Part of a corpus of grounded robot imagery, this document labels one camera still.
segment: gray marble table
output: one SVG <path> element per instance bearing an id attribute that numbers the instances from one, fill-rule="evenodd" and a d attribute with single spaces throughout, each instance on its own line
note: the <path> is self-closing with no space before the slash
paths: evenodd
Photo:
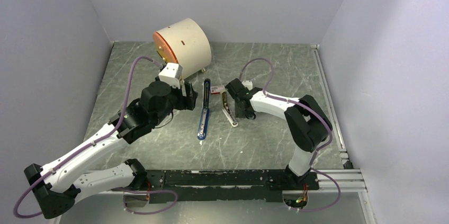
<path id="1" fill-rule="evenodd" d="M 218 95 L 210 99 L 211 116 L 208 136 L 199 144 L 197 129 L 201 113 L 201 84 L 210 78 L 212 85 L 225 85 L 238 77 L 243 65 L 252 58 L 270 59 L 275 68 L 268 91 L 287 97 L 310 94 L 328 113 L 323 82 L 316 58 L 309 45 L 267 43 L 211 43 L 213 59 L 205 73 L 198 72 L 186 80 L 200 93 L 193 111 L 175 111 L 173 121 L 140 138 L 127 148 L 112 153 L 93 169 L 116 166 L 128 158 L 137 158 L 147 169 L 262 169 L 285 168 L 295 143 L 284 120 L 258 114 L 255 120 L 239 119 L 233 128 L 221 111 Z M 131 64 L 138 56 L 149 56 L 162 62 L 152 42 L 116 42 L 98 92 L 86 137 L 92 136 L 122 105 Z M 134 72 L 129 100 L 157 76 L 152 63 L 140 61 Z M 244 73 L 245 80 L 263 87 L 270 75 L 264 61 L 255 61 Z M 315 168 L 343 168 L 335 140 L 323 149 Z"/>

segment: cylindrical container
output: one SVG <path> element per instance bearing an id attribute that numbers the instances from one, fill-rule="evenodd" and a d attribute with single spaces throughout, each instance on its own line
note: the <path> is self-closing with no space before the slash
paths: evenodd
<path id="1" fill-rule="evenodd" d="M 184 19 L 153 33 L 157 52 L 165 62 L 182 66 L 185 79 L 210 64 L 212 53 L 209 41 L 200 26 Z"/>

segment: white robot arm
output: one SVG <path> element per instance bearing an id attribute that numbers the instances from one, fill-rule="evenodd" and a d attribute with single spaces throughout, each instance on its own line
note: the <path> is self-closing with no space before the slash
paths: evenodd
<path id="1" fill-rule="evenodd" d="M 136 159 L 129 159 L 117 167 L 103 171 L 89 174 L 85 172 L 106 155 L 150 133 L 164 118 L 173 115 L 174 109 L 195 108 L 198 94 L 189 82 L 185 82 L 186 96 L 183 95 L 181 73 L 182 67 L 179 64 L 168 63 L 156 81 L 142 90 L 141 97 L 128 105 L 123 122 L 109 137 L 98 141 L 114 129 L 119 122 L 120 112 L 95 135 L 64 156 L 43 166 L 32 164 L 25 169 L 30 185 L 51 173 L 33 189 L 46 219 L 63 214 L 75 203 L 99 192 L 117 187 L 137 190 L 146 185 L 147 172 Z M 53 170 L 62 161 L 67 162 Z"/>
<path id="2" fill-rule="evenodd" d="M 302 98 L 288 98 L 268 92 L 263 93 L 261 88 L 252 88 L 252 84 L 248 86 L 250 87 L 243 85 L 237 78 L 226 85 L 226 90 L 236 102 L 237 115 L 255 119 L 256 112 L 263 112 L 287 121 L 296 143 L 287 169 L 297 177 L 297 180 L 301 180 L 302 176 L 309 172 L 313 153 L 318 145 L 326 140 L 328 132 L 316 116 L 310 115 L 307 110 L 287 100 L 300 102 L 314 110 L 325 120 L 330 129 L 332 129 L 331 123 L 316 100 L 310 95 L 305 95 Z"/>

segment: purple cable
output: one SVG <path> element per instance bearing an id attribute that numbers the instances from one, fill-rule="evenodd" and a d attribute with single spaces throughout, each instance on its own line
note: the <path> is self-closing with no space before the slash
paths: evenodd
<path id="1" fill-rule="evenodd" d="M 152 63 L 154 63 L 155 65 L 157 65 L 160 69 L 162 69 L 162 65 L 156 61 L 154 61 L 153 59 L 146 57 L 146 56 L 139 56 L 137 57 L 134 62 L 131 65 L 131 69 L 129 70 L 129 75 L 128 75 L 128 82 L 127 82 L 127 87 L 126 87 L 126 91 L 125 91 L 125 97 L 123 100 L 123 106 L 122 106 L 122 110 L 120 113 L 120 118 L 119 121 L 117 123 L 117 125 L 114 127 L 113 130 L 111 130 L 108 134 L 98 138 L 95 140 L 95 143 L 98 143 L 106 138 L 108 138 L 109 136 L 111 136 L 114 132 L 116 132 L 118 130 L 118 128 L 120 127 L 120 125 L 123 122 L 123 118 L 126 112 L 126 108 L 128 105 L 128 98 L 129 98 L 129 92 L 131 89 L 131 80 L 132 80 L 132 74 L 134 73 L 134 69 L 136 67 L 136 64 L 139 60 L 149 60 Z M 79 148 L 77 151 L 73 152 L 69 157 L 67 157 L 66 159 L 64 159 L 63 161 L 61 161 L 58 165 L 56 165 L 53 168 L 53 171 L 56 171 L 58 169 L 60 169 L 65 163 L 69 162 L 70 160 L 72 160 L 73 158 L 75 158 L 78 154 L 82 153 L 84 150 L 86 150 L 87 148 L 89 148 L 91 145 L 85 145 L 82 148 Z M 30 193 L 40 182 L 42 182 L 43 180 L 45 180 L 47 177 L 49 177 L 51 175 L 51 171 L 48 171 L 47 173 L 45 173 L 44 175 L 42 175 L 39 179 L 37 179 L 33 184 L 30 185 L 30 187 L 25 190 L 25 192 L 20 196 L 20 198 L 17 200 L 16 204 L 14 205 L 14 209 L 13 209 L 13 213 L 14 216 L 16 216 L 17 218 L 20 219 L 29 219 L 29 218 L 33 218 L 36 216 L 39 216 L 42 214 L 42 212 L 37 212 L 34 214 L 30 214 L 30 215 L 22 215 L 19 213 L 19 206 L 22 203 L 23 199 L 25 199 L 25 197 L 28 195 L 28 193 Z"/>
<path id="2" fill-rule="evenodd" d="M 273 64 L 271 63 L 270 60 L 268 60 L 268 59 L 266 59 L 266 58 L 254 58 L 254 59 L 250 60 L 249 62 L 247 62 L 247 63 L 243 66 L 243 69 L 241 69 L 241 72 L 240 72 L 240 75 L 239 75 L 239 80 L 241 80 L 241 77 L 242 77 L 242 75 L 243 75 L 243 71 L 245 71 L 246 67 L 248 67 L 248 65 L 249 65 L 251 62 L 256 61 L 256 60 L 263 60 L 263 61 L 266 61 L 266 62 L 270 65 L 270 69 L 271 69 L 271 75 L 270 75 L 270 78 L 268 79 L 267 83 L 265 83 L 264 88 L 262 88 L 262 92 L 264 93 L 265 96 L 267 96 L 267 97 L 269 97 L 269 98 L 272 98 L 272 99 L 274 99 L 274 100 L 277 100 L 277 101 L 285 101 L 285 102 L 293 103 L 293 104 L 296 104 L 296 105 L 302 107 L 303 109 L 305 109 L 305 110 L 307 110 L 309 113 L 311 113 L 313 116 L 315 116 L 315 117 L 316 117 L 316 118 L 323 124 L 323 126 L 326 128 L 327 133 L 329 134 L 329 140 L 328 140 L 325 144 L 323 144 L 322 146 L 318 147 L 318 148 L 315 150 L 315 152 L 313 153 L 312 158 L 310 159 L 310 162 L 309 162 L 309 165 L 312 166 L 313 162 L 314 162 L 315 159 L 317 158 L 318 151 L 321 150 L 321 149 L 323 149 L 323 148 L 325 148 L 326 146 L 328 146 L 328 145 L 332 142 L 332 140 L 333 140 L 332 131 L 331 131 L 329 125 L 327 125 L 327 123 L 325 122 L 325 120 L 324 120 L 324 119 L 323 119 L 317 112 L 315 112 L 313 109 L 311 109 L 310 107 L 308 107 L 308 106 L 306 106 L 306 105 L 304 105 L 304 104 L 302 104 L 302 103 L 300 103 L 300 102 L 294 101 L 294 100 L 290 100 L 290 99 L 286 99 L 286 98 L 282 98 L 282 97 L 278 97 L 278 96 L 273 96 L 273 95 L 271 95 L 271 94 L 269 94 L 269 93 L 266 92 L 266 89 L 267 89 L 268 85 L 271 83 L 271 80 L 273 79 L 273 76 L 274 76 L 274 67 L 273 67 Z M 338 186 L 338 183 L 337 183 L 336 180 L 334 180 L 334 179 L 333 179 L 332 177 L 330 177 L 329 175 L 327 175 L 327 174 L 325 174 L 325 173 L 323 173 L 323 172 L 321 172 L 321 171 L 318 171 L 318 170 L 316 170 L 316 169 L 314 169 L 314 168 L 311 168 L 311 170 L 317 172 L 317 174 L 324 175 L 325 177 L 329 178 L 333 183 L 335 183 L 335 186 L 337 186 L 338 195 L 337 195 L 337 199 L 336 199 L 334 202 L 332 202 L 331 204 L 329 204 L 329 205 L 327 205 L 327 206 L 325 206 L 325 207 L 320 207 L 320 208 L 316 208 L 316 209 L 309 209 L 309 210 L 308 210 L 308 209 L 301 210 L 301 211 L 303 211 L 303 212 L 317 212 L 317 211 L 321 211 L 321 210 L 328 209 L 328 208 L 332 207 L 334 204 L 336 204 L 336 203 L 340 200 L 340 197 L 341 197 L 341 194 L 342 194 L 342 192 L 341 192 L 341 190 L 340 190 L 340 186 Z"/>
<path id="3" fill-rule="evenodd" d="M 128 192 L 128 193 L 133 193 L 133 194 L 144 194 L 143 191 L 130 191 L 130 190 L 126 190 L 123 188 L 116 188 L 119 191 L 123 191 L 123 192 Z M 135 211 L 131 211 L 129 208 L 127 208 L 126 203 L 125 203 L 125 197 L 123 197 L 123 207 L 124 210 L 126 212 L 132 213 L 132 214 L 137 214 L 137 215 L 151 215 L 151 214 L 157 214 L 163 211 L 166 211 L 170 208 L 172 208 L 176 202 L 178 201 L 178 194 L 175 191 L 171 191 L 171 190 L 160 190 L 160 191 L 148 191 L 145 194 L 157 194 L 157 193 L 171 193 L 175 196 L 175 200 L 173 200 L 173 202 L 167 206 L 166 208 L 162 208 L 160 210 L 154 211 L 154 212 L 135 212 Z"/>

